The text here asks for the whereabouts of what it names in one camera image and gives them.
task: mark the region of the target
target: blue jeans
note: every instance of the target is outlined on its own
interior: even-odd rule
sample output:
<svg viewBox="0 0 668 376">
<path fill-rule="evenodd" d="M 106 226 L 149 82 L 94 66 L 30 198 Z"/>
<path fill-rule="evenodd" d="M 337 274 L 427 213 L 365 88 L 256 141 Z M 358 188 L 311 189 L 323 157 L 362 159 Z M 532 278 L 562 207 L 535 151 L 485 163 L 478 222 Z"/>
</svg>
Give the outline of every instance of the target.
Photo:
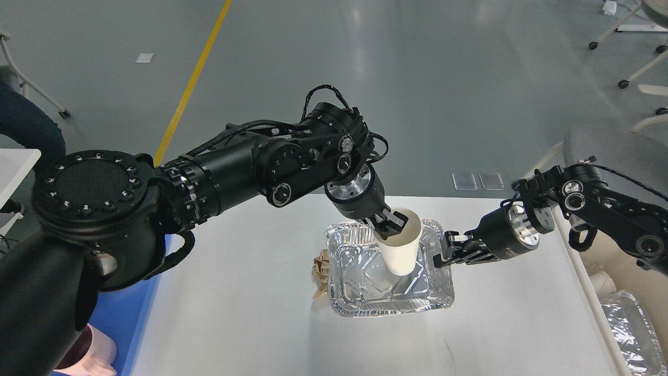
<svg viewBox="0 0 668 376">
<path fill-rule="evenodd" d="M 41 157 L 33 167 L 36 173 L 65 156 L 65 139 L 58 125 L 34 103 L 2 82 L 0 134 L 27 149 L 39 149 Z"/>
</svg>

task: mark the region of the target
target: gray chair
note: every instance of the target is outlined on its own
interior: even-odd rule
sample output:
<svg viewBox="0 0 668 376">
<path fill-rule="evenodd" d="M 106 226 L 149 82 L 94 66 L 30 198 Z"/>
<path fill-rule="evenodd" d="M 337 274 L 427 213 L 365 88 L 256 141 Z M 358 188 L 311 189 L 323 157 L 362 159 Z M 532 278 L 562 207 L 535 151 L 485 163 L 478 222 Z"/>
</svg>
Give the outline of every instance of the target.
<svg viewBox="0 0 668 376">
<path fill-rule="evenodd" d="M 595 164 L 609 167 L 668 195 L 668 147 L 641 134 L 606 126 L 578 126 L 564 138 L 566 165 L 594 155 Z M 609 188 L 640 201 L 668 209 L 668 202 L 632 182 L 601 171 Z"/>
</svg>

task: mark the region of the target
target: foil container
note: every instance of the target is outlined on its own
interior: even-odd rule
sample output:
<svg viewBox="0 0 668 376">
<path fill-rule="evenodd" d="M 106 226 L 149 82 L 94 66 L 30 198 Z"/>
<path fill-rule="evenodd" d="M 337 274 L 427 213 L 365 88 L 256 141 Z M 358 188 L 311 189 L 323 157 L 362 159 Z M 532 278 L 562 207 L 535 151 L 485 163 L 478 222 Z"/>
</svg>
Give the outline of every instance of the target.
<svg viewBox="0 0 668 376">
<path fill-rule="evenodd" d="M 327 293 L 332 309 L 346 317 L 385 316 L 448 308 L 454 301 L 450 267 L 437 269 L 443 228 L 422 220 L 415 269 L 396 276 L 385 266 L 373 236 L 362 223 L 345 222 L 325 231 L 329 252 Z"/>
<path fill-rule="evenodd" d="M 597 296 L 631 374 L 665 376 L 667 369 L 659 340 L 635 296 L 627 291 Z"/>
</svg>

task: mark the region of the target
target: white desk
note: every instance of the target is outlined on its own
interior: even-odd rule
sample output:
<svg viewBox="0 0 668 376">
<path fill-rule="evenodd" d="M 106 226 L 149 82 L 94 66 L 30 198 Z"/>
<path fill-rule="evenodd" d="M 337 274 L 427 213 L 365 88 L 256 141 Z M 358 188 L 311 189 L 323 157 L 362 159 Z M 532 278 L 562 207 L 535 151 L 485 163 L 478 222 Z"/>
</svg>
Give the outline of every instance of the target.
<svg viewBox="0 0 668 376">
<path fill-rule="evenodd" d="M 2 207 L 41 153 L 37 149 L 0 149 L 0 207 Z M 0 233 L 3 235 L 18 215 L 0 213 Z"/>
<path fill-rule="evenodd" d="M 499 200 L 387 202 L 463 232 Z M 343 318 L 311 298 L 312 259 L 340 221 L 324 195 L 282 209 L 257 197 L 198 227 L 161 277 L 132 374 L 618 374 L 558 231 L 513 260 L 454 266 L 449 309 Z"/>
</svg>

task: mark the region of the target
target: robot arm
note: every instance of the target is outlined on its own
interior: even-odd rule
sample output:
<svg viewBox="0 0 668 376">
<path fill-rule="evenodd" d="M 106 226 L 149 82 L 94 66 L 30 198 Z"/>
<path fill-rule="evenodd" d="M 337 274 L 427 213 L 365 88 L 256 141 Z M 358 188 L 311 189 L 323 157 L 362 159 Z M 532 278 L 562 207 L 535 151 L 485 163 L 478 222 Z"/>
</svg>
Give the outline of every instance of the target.
<svg viewBox="0 0 668 376">
<path fill-rule="evenodd" d="M 229 124 L 153 168 L 148 155 L 85 151 L 36 177 L 41 230 L 0 260 L 0 374 L 48 375 L 77 339 L 99 291 L 119 290 L 179 263 L 190 231 L 256 195 L 284 207 L 321 186 L 348 218 L 387 237 L 407 218 L 385 204 L 372 163 L 384 157 L 358 109 L 320 103 L 297 124 Z M 164 235 L 184 238 L 165 256 Z"/>
<path fill-rule="evenodd" d="M 554 229 L 550 208 L 559 206 L 571 224 L 572 248 L 587 250 L 601 230 L 638 259 L 639 266 L 668 276 L 668 211 L 608 189 L 599 168 L 604 167 L 554 166 L 544 173 L 536 171 L 529 180 L 515 181 L 516 198 L 504 200 L 476 229 L 464 235 L 446 232 L 444 251 L 434 258 L 436 266 L 494 262 L 534 250 L 539 234 Z"/>
</svg>

